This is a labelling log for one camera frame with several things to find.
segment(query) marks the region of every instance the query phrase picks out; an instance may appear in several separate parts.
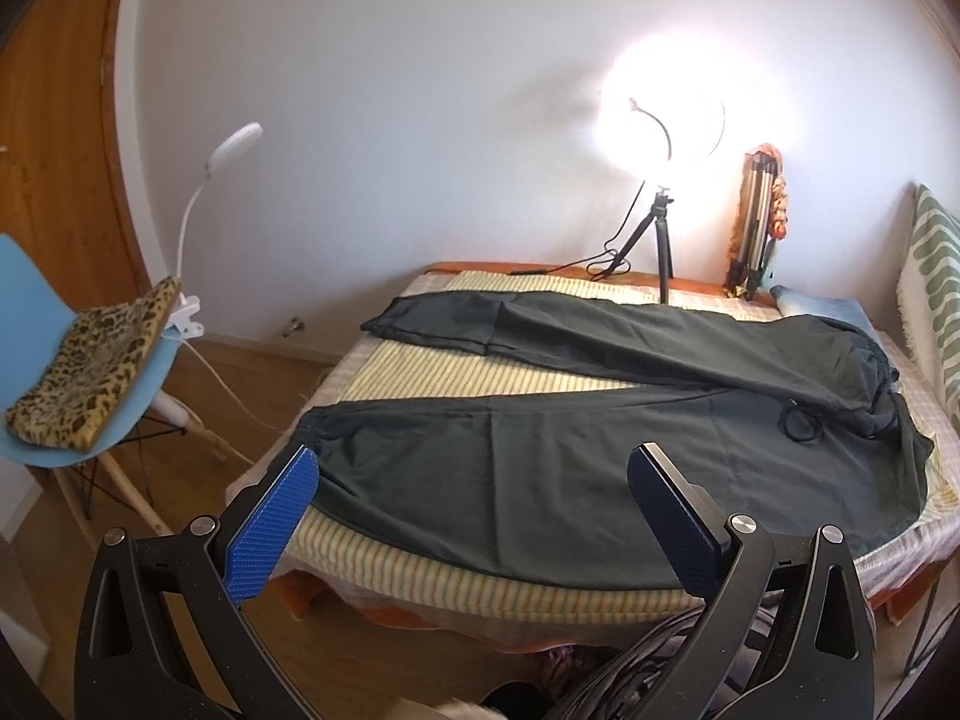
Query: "wooden floor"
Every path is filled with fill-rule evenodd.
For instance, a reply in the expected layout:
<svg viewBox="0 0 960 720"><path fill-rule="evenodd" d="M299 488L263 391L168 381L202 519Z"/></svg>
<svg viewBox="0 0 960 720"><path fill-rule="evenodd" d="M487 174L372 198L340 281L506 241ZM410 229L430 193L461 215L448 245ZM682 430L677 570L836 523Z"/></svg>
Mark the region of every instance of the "wooden floor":
<svg viewBox="0 0 960 720"><path fill-rule="evenodd" d="M198 343L229 386L262 420L283 426L301 408L325 374L318 362ZM184 400L206 424L256 459L275 434L243 414L188 351L179 353L168 391ZM141 483L133 450L118 450L131 479ZM224 488L245 466L217 461L192 437L161 437L144 445L155 507L179 530L198 514L221 512ZM106 474L102 474L106 484ZM95 493L92 526L97 535L121 525L138 536L146 525L102 493ZM66 717L73 717L73 653L80 605L92 552L77 530L55 484L32 508L13 541L24 577L53 640L41 686ZM397 698L438 704L451 698L476 700L533 667L526 656L503 656L449 632L381 628L327 593L302 622L291 618L268 588L244 610L296 686L325 720L373 720ZM182 603L174 604L176 624L200 682L228 706L219 682Z"/></svg>

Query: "chair leg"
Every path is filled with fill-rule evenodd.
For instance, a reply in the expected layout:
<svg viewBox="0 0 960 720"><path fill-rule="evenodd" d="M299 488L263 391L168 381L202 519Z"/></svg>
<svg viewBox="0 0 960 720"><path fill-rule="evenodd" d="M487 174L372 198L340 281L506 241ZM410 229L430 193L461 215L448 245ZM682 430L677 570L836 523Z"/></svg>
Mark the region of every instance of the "chair leg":
<svg viewBox="0 0 960 720"><path fill-rule="evenodd" d="M73 518L77 520L77 525L80 527L83 538L85 538L86 543L96 551L99 546L99 539L93 535L93 528L90 527L90 523L87 522L86 517L83 516L83 507L80 505L80 499L77 497L77 492L74 490L73 483L70 481L69 473L66 469L54 469L54 478L61 489L61 493L64 494L66 508L70 509L70 514L73 514Z"/></svg>
<svg viewBox="0 0 960 720"><path fill-rule="evenodd" d="M109 452L101 452L99 457L100 465L104 466L104 469L113 480L114 485L117 485L117 488L119 488L123 497L126 498L128 504L133 506L133 509L144 518L146 523L152 528L152 531L154 531L157 536L169 536L170 533L173 533L167 523L160 519L160 515L157 514L154 507L147 503L147 499L140 494L140 490L136 488L136 485L130 481L130 477L124 473L120 464L117 463L116 458Z"/></svg>
<svg viewBox="0 0 960 720"><path fill-rule="evenodd" d="M191 436L196 436L198 439L203 439L207 442L213 448L213 454L216 455L220 461L227 459L226 455L232 455L242 460L248 466L253 465L253 461L250 458L242 454L239 450L234 449L226 439L222 439L222 437L206 427L200 420L193 418L193 416L187 417L184 429Z"/></svg>

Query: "tripod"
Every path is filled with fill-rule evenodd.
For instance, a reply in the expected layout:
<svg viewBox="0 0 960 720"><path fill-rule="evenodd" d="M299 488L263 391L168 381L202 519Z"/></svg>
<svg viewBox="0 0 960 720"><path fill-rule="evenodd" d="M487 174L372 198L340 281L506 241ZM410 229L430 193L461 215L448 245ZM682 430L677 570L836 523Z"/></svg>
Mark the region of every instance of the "tripod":
<svg viewBox="0 0 960 720"><path fill-rule="evenodd" d="M670 253L670 231L666 226L666 207L673 202L672 197L667 196L667 191L663 187L659 189L654 197L653 205L650 206L650 213L645 215L637 229L627 238L627 242L613 257L611 264L607 266L597 276L597 281L612 276L616 269L620 267L630 250L640 240L643 233L647 231L650 223L654 223L656 228L656 268L659 273L659 283L661 284L661 303L668 303L670 299L670 279L673 278L673 256Z"/></svg>

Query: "striped mattress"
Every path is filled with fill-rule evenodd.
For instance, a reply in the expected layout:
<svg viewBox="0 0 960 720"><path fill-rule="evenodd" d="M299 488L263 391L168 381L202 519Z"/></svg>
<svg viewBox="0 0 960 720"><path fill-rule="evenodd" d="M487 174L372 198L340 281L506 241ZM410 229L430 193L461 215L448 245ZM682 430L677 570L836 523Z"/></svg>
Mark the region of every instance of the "striped mattress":
<svg viewBox="0 0 960 720"><path fill-rule="evenodd" d="M405 295L434 290L555 290L582 298L652 303L656 290L555 276L507 276L467 271L419 276ZM769 322L775 309L729 298L674 290L671 303L718 311L736 319ZM922 375L883 338L901 371L904 397L918 428L934 439L928 461L928 502L905 533L856 561L868 596L903 584L920 566L949 556L960 545L960 439ZM503 358L431 349L365 337L344 357L304 410L341 400L469 397L533 392L595 391L630 386L543 370ZM290 430L232 485L229 495L253 483ZM294 532L277 573L299 568L320 576L359 608L400 607L436 627L478 635L503 646L534 641L621 644L637 624L665 618L701 603L682 590L601 591L537 586L486 576L387 546L355 533L313 508Z"/></svg>

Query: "wooden door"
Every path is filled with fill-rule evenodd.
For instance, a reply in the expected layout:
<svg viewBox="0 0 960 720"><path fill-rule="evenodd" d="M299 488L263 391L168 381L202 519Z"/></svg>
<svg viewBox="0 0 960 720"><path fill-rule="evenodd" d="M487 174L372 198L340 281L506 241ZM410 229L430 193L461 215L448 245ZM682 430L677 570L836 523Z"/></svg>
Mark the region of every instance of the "wooden door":
<svg viewBox="0 0 960 720"><path fill-rule="evenodd" d="M118 2L35 0L0 49L0 232L74 309L150 286L119 172Z"/></svg>

